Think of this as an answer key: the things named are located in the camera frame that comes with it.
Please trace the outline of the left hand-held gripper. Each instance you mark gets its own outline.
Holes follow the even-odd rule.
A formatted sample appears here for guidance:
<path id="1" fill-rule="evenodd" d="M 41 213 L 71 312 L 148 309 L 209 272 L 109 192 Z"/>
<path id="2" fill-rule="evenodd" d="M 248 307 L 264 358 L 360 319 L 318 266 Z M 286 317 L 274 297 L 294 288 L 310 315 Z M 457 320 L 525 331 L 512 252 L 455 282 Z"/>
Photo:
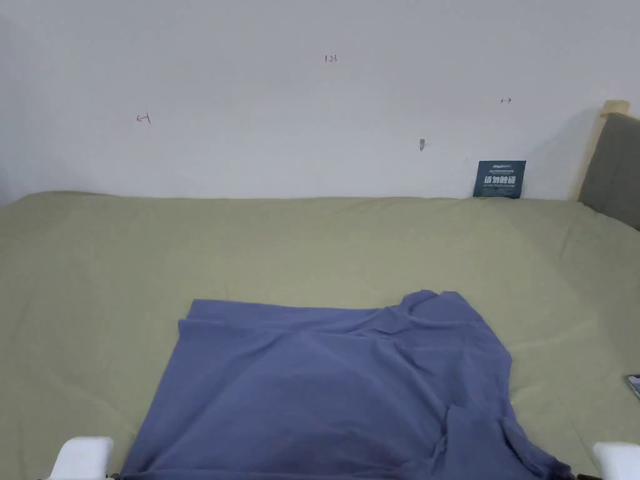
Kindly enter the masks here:
<path id="1" fill-rule="evenodd" d="M 74 437 L 60 449 L 52 468 L 53 479 L 106 479 L 113 450 L 110 437 Z"/>

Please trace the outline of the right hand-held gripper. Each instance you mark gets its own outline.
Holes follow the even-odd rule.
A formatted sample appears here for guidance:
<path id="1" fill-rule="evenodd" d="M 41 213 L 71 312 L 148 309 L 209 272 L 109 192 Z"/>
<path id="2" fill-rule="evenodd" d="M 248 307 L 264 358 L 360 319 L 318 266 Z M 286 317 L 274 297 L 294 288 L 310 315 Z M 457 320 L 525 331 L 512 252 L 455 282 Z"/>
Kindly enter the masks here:
<path id="1" fill-rule="evenodd" d="M 639 445 L 626 442 L 598 442 L 593 452 L 601 468 L 602 478 L 609 480 L 637 480 L 639 473 Z"/>

